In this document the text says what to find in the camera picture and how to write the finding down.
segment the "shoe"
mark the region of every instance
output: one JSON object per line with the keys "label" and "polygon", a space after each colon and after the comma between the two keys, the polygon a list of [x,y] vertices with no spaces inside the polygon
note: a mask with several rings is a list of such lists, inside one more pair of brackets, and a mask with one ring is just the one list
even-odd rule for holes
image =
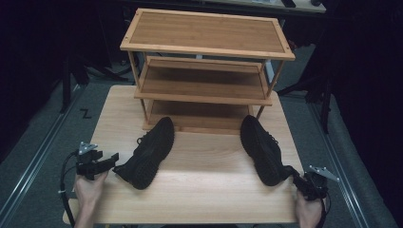
{"label": "shoe", "polygon": [[275,186],[294,173],[294,168],[282,164],[278,142],[264,130],[255,117],[248,115],[243,119],[240,141],[246,153],[253,159],[259,178],[264,184]]}
{"label": "shoe", "polygon": [[174,124],[169,117],[160,119],[144,136],[137,140],[133,156],[113,172],[133,187],[144,190],[157,175],[160,163],[168,156],[174,143]]}

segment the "black cable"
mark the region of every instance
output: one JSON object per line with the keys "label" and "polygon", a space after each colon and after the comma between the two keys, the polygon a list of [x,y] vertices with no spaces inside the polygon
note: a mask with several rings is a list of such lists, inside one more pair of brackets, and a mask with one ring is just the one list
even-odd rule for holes
{"label": "black cable", "polygon": [[67,197],[66,187],[65,187],[65,176],[66,176],[66,173],[68,171],[70,171],[72,168],[69,168],[68,171],[65,171],[65,170],[66,170],[66,165],[67,165],[68,161],[71,159],[71,157],[77,156],[77,154],[78,154],[78,151],[76,150],[67,156],[67,158],[63,162],[62,171],[61,171],[61,175],[60,175],[59,194],[62,198],[63,205],[65,206],[66,214],[68,216],[68,220],[70,221],[71,227],[74,227],[75,221],[74,221],[74,216],[71,213],[70,206],[68,205],[68,197]]}

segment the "hand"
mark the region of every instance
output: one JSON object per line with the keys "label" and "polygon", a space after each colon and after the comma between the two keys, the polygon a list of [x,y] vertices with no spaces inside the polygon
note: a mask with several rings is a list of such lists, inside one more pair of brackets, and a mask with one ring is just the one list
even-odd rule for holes
{"label": "hand", "polygon": [[306,200],[300,191],[297,191],[296,214],[301,228],[315,228],[322,216],[322,203],[320,199]]}
{"label": "hand", "polygon": [[80,204],[80,211],[76,219],[75,228],[93,226],[93,213],[101,198],[107,173],[106,171],[100,174],[95,177],[95,180],[88,180],[84,176],[76,175],[74,190]]}

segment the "middle shelf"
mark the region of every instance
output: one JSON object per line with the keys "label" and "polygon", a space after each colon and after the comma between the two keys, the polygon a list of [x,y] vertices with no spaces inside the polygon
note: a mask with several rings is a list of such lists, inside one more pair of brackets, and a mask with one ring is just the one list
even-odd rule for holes
{"label": "middle shelf", "polygon": [[262,63],[149,56],[135,98],[272,105]]}

